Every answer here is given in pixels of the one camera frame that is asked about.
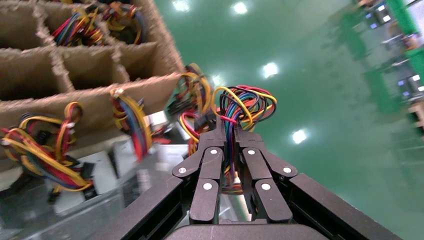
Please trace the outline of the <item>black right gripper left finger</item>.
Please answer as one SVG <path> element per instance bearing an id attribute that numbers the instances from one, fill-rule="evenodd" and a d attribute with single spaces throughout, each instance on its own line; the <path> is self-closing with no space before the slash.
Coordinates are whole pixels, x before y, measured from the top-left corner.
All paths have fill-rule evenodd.
<path id="1" fill-rule="evenodd" d="M 190 223 L 217 223 L 225 171 L 226 133 L 222 120 L 216 127 L 200 134 L 198 148 L 172 169 L 183 180 L 189 201 Z"/>

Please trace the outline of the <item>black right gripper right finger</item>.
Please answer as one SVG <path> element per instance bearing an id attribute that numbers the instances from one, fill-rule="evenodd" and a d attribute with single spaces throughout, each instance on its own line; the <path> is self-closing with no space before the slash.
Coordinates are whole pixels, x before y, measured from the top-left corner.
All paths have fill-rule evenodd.
<path id="1" fill-rule="evenodd" d="M 289 223 L 293 218 L 278 184 L 297 175 L 290 163 L 269 152 L 258 133 L 235 130 L 235 166 L 251 220 Z"/>

